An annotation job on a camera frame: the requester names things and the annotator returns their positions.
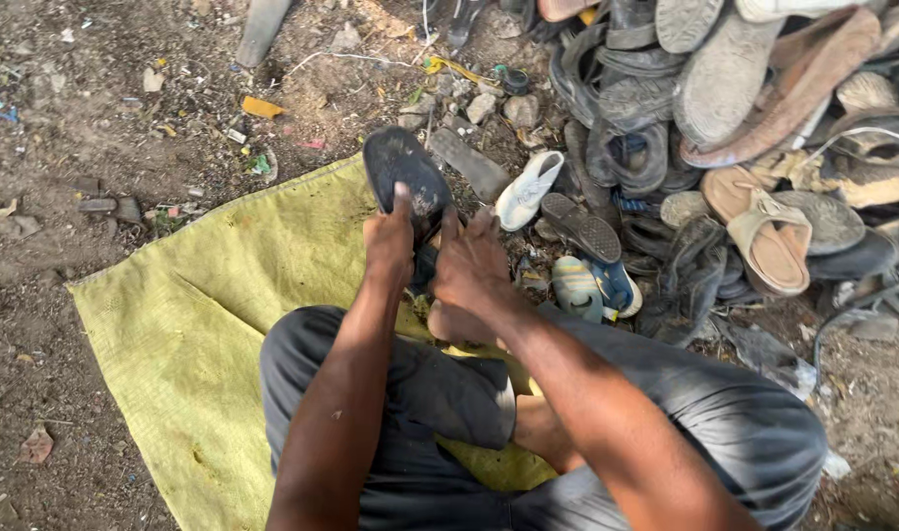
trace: person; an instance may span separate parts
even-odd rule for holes
[[[503,361],[396,337],[413,271],[411,200],[364,224],[366,270],[346,312],[299,308],[261,353],[276,488],[269,530],[788,529],[807,512],[826,438],[758,374],[527,305],[483,209],[442,222],[432,281],[485,323],[544,396],[515,396]],[[509,441],[561,475],[528,491],[480,484],[433,433]]]

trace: soil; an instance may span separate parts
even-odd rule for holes
[[[42,226],[25,238],[0,235],[0,529],[178,528],[61,283],[124,260],[205,209],[349,157],[375,127],[396,123],[419,87],[433,91],[434,77],[393,63],[319,55],[296,69],[327,51],[345,22],[362,37],[352,53],[412,62],[421,49],[406,31],[417,21],[412,0],[295,4],[269,59],[248,71],[233,61],[244,0],[0,2],[0,111],[13,105],[18,120],[0,118],[0,206],[17,199],[15,215]],[[445,33],[450,2],[441,4],[434,25]],[[567,115],[546,82],[550,51],[522,37],[498,39],[489,20],[499,17],[491,6],[453,59],[484,75],[496,64],[524,68],[541,104],[537,133],[548,148],[563,148]],[[449,57],[440,42],[432,51]],[[160,91],[144,91],[145,68],[164,75]],[[464,106],[475,93],[456,103]],[[245,95],[286,112],[275,120],[244,115]],[[436,110],[433,127],[449,103]],[[468,140],[516,175],[530,151],[499,111],[487,120]],[[249,137],[248,152],[224,136],[230,127]],[[300,145],[315,139],[323,147]],[[260,154],[272,169],[248,173]],[[447,170],[471,214],[479,201]],[[73,188],[81,178],[100,179],[100,191]],[[77,210],[80,199],[99,196],[135,197],[153,221],[115,222]],[[566,252],[533,231],[506,236],[504,244],[514,265],[527,256],[539,270]],[[799,325],[819,325],[812,307],[801,297],[735,317],[808,358]],[[727,344],[693,348],[729,357]],[[815,393],[812,406],[853,473],[824,481],[804,528],[899,529],[899,342],[831,335],[823,370],[830,392]],[[18,461],[21,442],[41,421],[53,452],[42,464]]]

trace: leg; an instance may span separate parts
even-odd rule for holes
[[[345,311],[295,310],[268,333],[260,357],[272,469],[289,421],[334,343]],[[481,485],[432,433],[502,448],[514,425],[504,363],[455,358],[401,339],[387,375],[381,439],[361,494],[361,529],[476,529],[508,525],[505,498]]]
[[[807,512],[820,481],[826,435],[793,395],[750,370],[572,318],[550,303],[539,311],[620,368],[666,411],[766,528],[787,529]],[[629,529],[587,466],[514,500],[512,522],[515,531]]]

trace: hand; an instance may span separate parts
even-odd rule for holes
[[[487,299],[514,293],[492,207],[476,212],[461,234],[456,209],[449,207],[443,212],[440,241],[432,288],[444,303],[478,316]]]
[[[364,222],[364,277],[402,290],[414,274],[414,227],[410,187],[394,183],[394,211],[378,211]]]

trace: white shoe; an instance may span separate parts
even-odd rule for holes
[[[748,22],[771,22],[790,15],[812,19],[845,6],[868,4],[871,0],[736,0],[741,18]]]
[[[541,199],[554,184],[564,163],[564,153],[545,151],[525,164],[525,171],[503,190],[496,201],[496,213],[504,230],[513,233],[535,217]]]

